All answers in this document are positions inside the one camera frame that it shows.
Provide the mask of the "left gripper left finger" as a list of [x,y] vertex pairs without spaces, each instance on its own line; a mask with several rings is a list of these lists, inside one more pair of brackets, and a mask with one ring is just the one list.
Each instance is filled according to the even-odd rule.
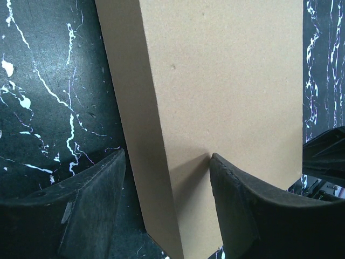
[[1,199],[1,258],[107,258],[126,172],[118,149],[21,199]]

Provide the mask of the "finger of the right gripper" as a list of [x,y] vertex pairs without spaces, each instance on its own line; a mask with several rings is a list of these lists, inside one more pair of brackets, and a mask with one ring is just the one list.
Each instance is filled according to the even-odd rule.
[[303,145],[302,172],[317,178],[344,178],[344,127],[327,130]]

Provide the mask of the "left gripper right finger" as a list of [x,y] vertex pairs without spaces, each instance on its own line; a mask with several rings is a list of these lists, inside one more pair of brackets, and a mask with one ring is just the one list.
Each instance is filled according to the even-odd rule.
[[344,258],[344,200],[290,193],[216,153],[210,181],[227,258]]

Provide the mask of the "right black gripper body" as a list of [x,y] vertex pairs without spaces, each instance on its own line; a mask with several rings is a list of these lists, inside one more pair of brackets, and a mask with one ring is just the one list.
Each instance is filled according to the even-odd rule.
[[344,188],[313,176],[303,174],[287,190],[290,193],[323,201],[344,200]]

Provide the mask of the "cardboard box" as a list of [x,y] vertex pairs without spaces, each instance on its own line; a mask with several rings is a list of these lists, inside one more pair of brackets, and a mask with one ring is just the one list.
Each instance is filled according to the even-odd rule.
[[302,173],[302,1],[96,1],[142,217],[171,258],[222,238],[209,159]]

